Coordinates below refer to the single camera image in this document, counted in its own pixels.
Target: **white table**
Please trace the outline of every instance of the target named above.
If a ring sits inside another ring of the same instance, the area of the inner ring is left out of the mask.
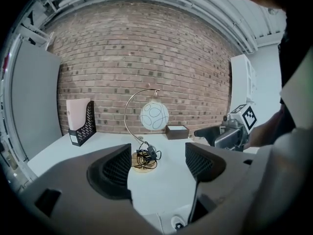
[[[192,140],[168,140],[164,134],[140,136],[161,150],[162,158],[151,172],[130,170],[128,189],[132,191],[134,208],[141,215],[162,215],[186,205],[191,207],[196,182],[185,163],[185,143]],[[139,143],[128,134],[97,132],[81,147],[72,145],[67,134],[37,154],[28,162],[28,166],[40,176],[66,159],[126,143],[132,144],[132,153],[139,148]]]

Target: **brick wall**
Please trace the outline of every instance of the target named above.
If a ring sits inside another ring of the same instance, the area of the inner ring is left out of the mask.
[[[62,58],[58,82],[60,126],[67,132],[66,99],[95,102],[97,131],[125,133],[124,107],[132,94],[161,89],[170,124],[191,130],[219,124],[230,93],[234,46],[200,19],[176,8],[144,1],[95,4],[48,26],[50,51]],[[135,133],[147,92],[129,104]]]

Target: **black cable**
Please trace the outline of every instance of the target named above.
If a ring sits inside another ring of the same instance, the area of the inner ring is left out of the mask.
[[[137,150],[137,163],[138,164],[137,165],[132,165],[132,167],[135,167],[137,169],[155,169],[157,167],[157,160],[160,160],[161,157],[162,157],[162,152],[161,151],[155,152],[155,153],[159,152],[160,153],[160,157],[158,159],[157,158],[156,159],[151,159],[151,155],[150,155],[149,151],[146,150],[146,149],[141,149],[141,147],[142,147],[142,145],[144,143],[148,147],[153,147],[153,146],[149,145],[148,142],[143,142],[140,145],[139,149]]]

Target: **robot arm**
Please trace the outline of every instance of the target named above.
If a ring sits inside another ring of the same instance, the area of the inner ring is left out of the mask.
[[[250,104],[239,105],[224,116],[221,125],[194,132],[196,137],[204,137],[210,146],[243,151],[249,134],[257,123],[257,117]]]

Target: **white shelf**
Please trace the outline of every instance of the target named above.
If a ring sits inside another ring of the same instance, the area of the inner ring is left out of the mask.
[[[256,71],[245,55],[231,58],[232,93],[230,110],[238,105],[253,103],[253,95],[257,90]]]

